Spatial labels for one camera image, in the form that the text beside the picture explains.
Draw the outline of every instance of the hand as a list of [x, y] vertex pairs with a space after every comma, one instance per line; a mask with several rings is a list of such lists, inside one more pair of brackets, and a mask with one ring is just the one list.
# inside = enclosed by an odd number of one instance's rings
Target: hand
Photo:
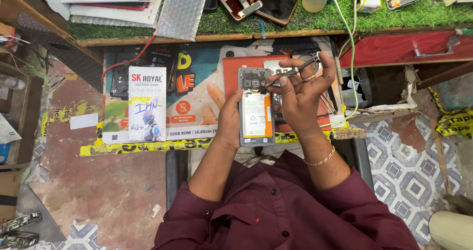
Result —
[[223, 105], [219, 113], [219, 126], [213, 139], [213, 144], [222, 144], [228, 150], [237, 151], [240, 148], [240, 113], [238, 102], [243, 96], [243, 90], [238, 89]]
[[[314, 75], [310, 66], [305, 67], [300, 76], [294, 75], [290, 80], [276, 74], [268, 77], [269, 82], [280, 79], [280, 87], [270, 86], [269, 92], [282, 95], [282, 115], [287, 124], [291, 126], [299, 138], [309, 138], [316, 133], [321, 133], [317, 123], [317, 109], [319, 107], [320, 96], [334, 82], [336, 76], [335, 61], [323, 51], [320, 53], [322, 61], [322, 76], [313, 78], [307, 82], [307, 79]], [[296, 67], [304, 62], [297, 59], [288, 59], [280, 61], [282, 68]]]

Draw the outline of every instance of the person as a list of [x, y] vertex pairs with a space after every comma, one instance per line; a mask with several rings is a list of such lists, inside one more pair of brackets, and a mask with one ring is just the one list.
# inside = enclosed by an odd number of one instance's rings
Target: person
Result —
[[[237, 90], [220, 111], [215, 138], [164, 215], [154, 250], [167, 249], [416, 249], [406, 224], [378, 201], [317, 124], [320, 95], [335, 62], [320, 54], [322, 76], [281, 77], [282, 114], [299, 138], [304, 160], [285, 151], [273, 166], [234, 162], [240, 147]], [[280, 62], [283, 68], [300, 60]], [[280, 77], [268, 77], [275, 81]]]

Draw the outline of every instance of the black phone screen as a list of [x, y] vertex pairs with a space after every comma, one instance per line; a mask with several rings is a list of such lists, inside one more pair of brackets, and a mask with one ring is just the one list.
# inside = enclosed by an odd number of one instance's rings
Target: black phone screen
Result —
[[297, 0], [261, 0], [261, 2], [263, 7], [258, 11], [279, 20], [287, 20], [291, 17]]

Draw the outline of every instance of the artificial grass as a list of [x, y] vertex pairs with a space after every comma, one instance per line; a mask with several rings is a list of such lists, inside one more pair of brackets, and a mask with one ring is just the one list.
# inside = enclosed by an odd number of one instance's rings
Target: artificial grass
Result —
[[[381, 8], [373, 13], [358, 13], [357, 31], [373, 31], [394, 26], [415, 27], [429, 25], [451, 25], [457, 23], [473, 22], [473, 9], [471, 3], [454, 3], [446, 7], [439, 0], [421, 0], [399, 10], [387, 9], [386, 0], [381, 0]], [[338, 0], [340, 8], [347, 22], [353, 24], [353, 0]], [[228, 33], [257, 33], [261, 32], [260, 19], [256, 15], [246, 17], [236, 22], [228, 11], [219, 3], [214, 13], [203, 13], [198, 32], [212, 32], [215, 34]], [[328, 3], [318, 13], [310, 13], [302, 7], [302, 0], [294, 12], [287, 27], [278, 26], [264, 20], [266, 32], [296, 31], [301, 29], [343, 29], [346, 30], [337, 12], [334, 3]], [[100, 26], [91, 24], [71, 23], [70, 29], [76, 39], [90, 38], [128, 38], [133, 36], [152, 35], [154, 29]]]

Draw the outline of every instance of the phone battery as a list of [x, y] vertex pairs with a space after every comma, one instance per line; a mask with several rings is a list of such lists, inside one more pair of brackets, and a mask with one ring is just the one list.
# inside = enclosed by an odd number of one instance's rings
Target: phone battery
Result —
[[269, 92], [243, 94], [243, 137], [272, 136], [271, 97]]

